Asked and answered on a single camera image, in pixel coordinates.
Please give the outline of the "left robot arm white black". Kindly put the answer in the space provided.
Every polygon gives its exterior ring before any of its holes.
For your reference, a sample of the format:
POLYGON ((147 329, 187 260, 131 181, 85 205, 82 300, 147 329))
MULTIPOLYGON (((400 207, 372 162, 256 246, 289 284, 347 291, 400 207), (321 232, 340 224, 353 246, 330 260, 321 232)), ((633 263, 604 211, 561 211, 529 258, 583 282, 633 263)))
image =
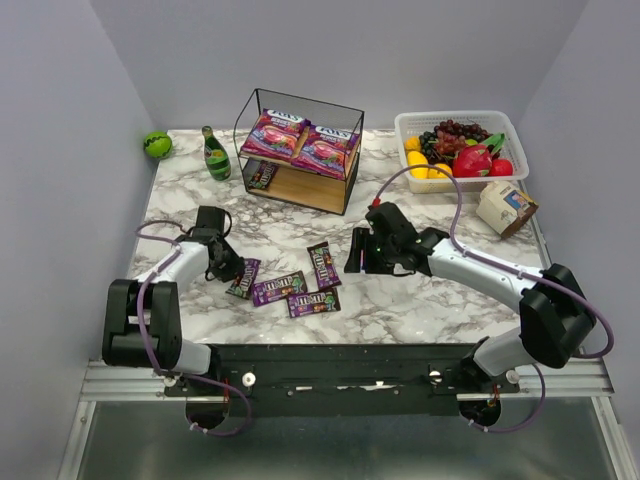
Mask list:
POLYGON ((179 229, 175 238, 144 232, 161 223, 145 222, 136 236, 169 245, 168 254, 138 276, 116 279, 109 286, 102 359, 110 366, 151 368, 161 375, 216 376, 216 349, 183 336, 180 296, 200 277, 226 283, 244 272, 244 259, 227 241, 231 214, 201 206, 189 228, 173 220, 164 222, 179 229))

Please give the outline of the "purple m&m's bag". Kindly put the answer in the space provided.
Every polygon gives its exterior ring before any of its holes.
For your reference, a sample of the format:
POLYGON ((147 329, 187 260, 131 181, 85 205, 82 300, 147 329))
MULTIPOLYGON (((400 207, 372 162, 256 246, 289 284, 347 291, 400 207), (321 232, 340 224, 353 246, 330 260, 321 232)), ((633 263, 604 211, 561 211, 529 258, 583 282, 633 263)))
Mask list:
POLYGON ((255 258, 244 260, 244 270, 229 285, 226 293, 237 298, 249 300, 252 295, 252 288, 257 278, 261 261, 255 258))
POLYGON ((307 252, 314 269, 318 289, 322 291, 339 286, 341 280, 334 265, 328 242, 324 241, 310 246, 307 248, 307 252))
POLYGON ((251 176, 248 186, 250 189, 267 190, 279 170, 275 163, 261 160, 251 176))
POLYGON ((255 283, 251 299, 255 307, 260 307, 286 298, 292 294, 306 293, 307 282, 302 271, 296 271, 274 279, 255 283))
POLYGON ((338 312, 341 310, 340 300, 335 288, 317 292, 291 294, 286 300, 291 318, 326 312, 338 312))

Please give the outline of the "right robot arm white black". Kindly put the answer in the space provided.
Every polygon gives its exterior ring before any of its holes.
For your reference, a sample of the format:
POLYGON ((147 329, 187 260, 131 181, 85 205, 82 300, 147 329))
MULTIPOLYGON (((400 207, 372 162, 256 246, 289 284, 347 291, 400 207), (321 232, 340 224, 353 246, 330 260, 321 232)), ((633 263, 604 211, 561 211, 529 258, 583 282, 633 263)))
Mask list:
POLYGON ((463 364, 469 374, 496 378, 522 365, 560 369, 596 325, 572 272, 558 264, 535 270, 469 249, 452 232, 416 230, 398 206, 375 200, 366 214, 364 270, 421 273, 476 290, 518 314, 518 327, 479 341, 463 364))

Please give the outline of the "purple Fox's candy bag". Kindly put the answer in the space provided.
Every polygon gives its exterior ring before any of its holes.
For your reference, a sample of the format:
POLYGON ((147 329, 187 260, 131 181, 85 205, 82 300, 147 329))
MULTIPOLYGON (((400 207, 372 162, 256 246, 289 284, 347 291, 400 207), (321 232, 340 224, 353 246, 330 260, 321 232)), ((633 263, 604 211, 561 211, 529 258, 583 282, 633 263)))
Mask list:
POLYGON ((311 125, 300 151, 292 158, 294 167, 345 180, 361 134, 311 125))
POLYGON ((309 125, 310 121, 305 117, 265 108, 240 151, 247 155, 290 161, 309 125))

